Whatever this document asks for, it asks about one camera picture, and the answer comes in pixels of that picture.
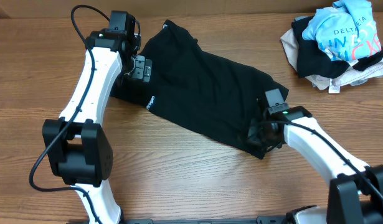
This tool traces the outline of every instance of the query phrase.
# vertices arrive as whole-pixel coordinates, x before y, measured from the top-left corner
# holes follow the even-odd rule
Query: wooden table
[[[312,88],[288,64],[280,36],[301,14],[142,17],[143,43],[165,19],[186,28],[212,54],[251,65],[290,89],[349,152],[383,164],[383,78],[341,93]],[[383,45],[383,12],[375,13]],[[82,32],[107,27],[77,19]],[[44,150],[42,125],[64,109],[78,82],[85,49],[69,18],[0,19],[0,223],[65,223],[87,218],[75,192],[40,193],[28,175]],[[251,218],[326,206],[319,174],[288,146],[259,160],[181,128],[146,109],[111,98],[103,124],[114,150],[110,183],[126,218]],[[63,186],[47,159],[35,181]]]

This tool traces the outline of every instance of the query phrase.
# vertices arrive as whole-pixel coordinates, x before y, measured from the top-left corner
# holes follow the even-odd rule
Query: beige cloth
[[[286,57],[291,66],[296,69],[296,62],[298,61],[298,49],[299,45],[293,34],[293,29],[288,30],[282,37],[281,42],[283,44]],[[363,72],[357,71],[352,67],[349,67],[341,76],[333,79],[333,85],[360,85],[366,82],[369,78],[382,78],[383,77],[383,59],[375,65],[368,67]],[[306,77],[309,81],[319,88],[319,90],[325,90],[331,84],[331,79],[322,77],[320,75],[312,74]]]

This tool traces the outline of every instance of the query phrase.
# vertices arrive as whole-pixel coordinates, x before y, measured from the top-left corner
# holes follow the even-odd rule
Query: clothing pile
[[[341,86],[383,77],[383,47],[371,2],[340,0],[312,17],[295,18],[291,26],[281,37],[286,57],[313,87],[339,93]]]
[[[288,90],[256,68],[204,52],[187,30],[172,21],[150,39],[140,55],[153,61],[148,83],[127,76],[111,96],[145,106],[153,114],[263,159],[271,143],[249,144],[257,100]]]

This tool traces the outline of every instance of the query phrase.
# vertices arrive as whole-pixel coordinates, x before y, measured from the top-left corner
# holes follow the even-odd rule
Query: black cable
[[[140,23],[139,23],[139,21],[137,21],[137,19],[135,19],[135,22],[136,22],[136,24],[137,24],[137,28],[138,28],[137,38],[141,38],[141,37],[140,37]],[[135,50],[140,50],[140,46],[137,45],[137,46],[135,47]]]
[[[371,183],[367,177],[365,177],[358,168],[356,168],[349,159],[347,159],[334,145],[330,143],[328,139],[326,139],[324,136],[322,136],[319,132],[316,130],[313,130],[309,127],[303,126],[301,124],[297,124],[294,122],[289,121],[262,121],[259,122],[257,125],[263,125],[263,124],[285,124],[285,125],[292,125],[296,126],[302,129],[305,129],[313,134],[315,134],[317,137],[319,137],[321,140],[323,140],[360,178],[367,184],[367,186],[372,190],[372,192],[378,196],[383,201],[383,195],[378,191],[378,189]]]
[[[98,13],[100,13],[102,16],[105,17],[105,19],[107,19],[108,21],[110,20],[110,18],[108,18],[108,16],[106,16],[103,12],[101,12],[100,10],[94,8],[94,7],[91,7],[91,6],[86,6],[86,5],[78,5],[78,6],[75,6],[72,11],[71,11],[71,21],[72,21],[72,25],[73,25],[73,28],[75,28],[75,30],[77,31],[79,37],[81,38],[82,42],[85,44],[86,46],[86,49],[88,50],[89,54],[90,54],[90,59],[92,60],[92,68],[91,68],[91,71],[90,71],[90,77],[89,77],[89,81],[87,83],[87,86],[86,86],[86,89],[85,91],[83,92],[83,95],[79,101],[79,104],[78,106],[76,107],[75,109],[75,112],[73,113],[72,117],[69,119],[69,121],[67,122],[67,124],[61,129],[61,131],[58,133],[58,135],[56,135],[56,137],[54,137],[53,141],[46,147],[46,149],[44,150],[44,152],[39,156],[39,158],[36,160],[34,166],[32,167],[31,169],[31,173],[29,174],[29,184],[31,185],[32,188],[40,191],[40,192],[57,192],[57,191],[63,191],[63,190],[77,190],[79,192],[82,192],[83,193],[83,196],[86,197],[88,203],[89,203],[89,206],[90,206],[90,210],[92,211],[92,214],[94,216],[94,219],[95,219],[95,222],[98,222],[99,224],[102,224],[101,220],[99,219],[99,217],[97,216],[96,214],[96,211],[94,209],[94,206],[93,206],[93,202],[88,194],[88,192],[80,187],[59,187],[59,188],[51,188],[51,189],[45,189],[45,188],[42,188],[42,187],[38,187],[36,186],[36,184],[34,183],[34,175],[35,175],[35,171],[36,169],[38,168],[39,164],[42,162],[43,158],[47,155],[47,153],[51,150],[52,146],[58,141],[58,140],[61,140],[61,138],[63,137],[63,135],[67,132],[69,126],[73,123],[74,119],[77,117],[78,113],[79,112],[82,112],[81,111],[81,107],[82,107],[82,104],[83,102],[85,101],[85,98],[87,96],[87,93],[90,89],[90,85],[92,84],[92,81],[93,81],[93,76],[94,76],[94,72],[95,72],[95,59],[94,59],[94,56],[93,56],[93,53],[92,53],[92,50],[90,49],[90,47],[87,46],[86,44],[86,40],[85,38],[83,37],[82,33],[80,32],[78,26],[76,25],[75,23],[75,18],[74,18],[74,14],[75,14],[75,11],[78,9],[78,8],[88,8],[88,9],[93,9],[94,11],[97,11]]]
[[[137,32],[137,35],[138,36],[140,36],[140,23],[139,23],[139,21],[137,21],[137,19],[135,19],[135,22],[136,22],[136,24],[137,24],[137,28],[138,28],[138,32]]]

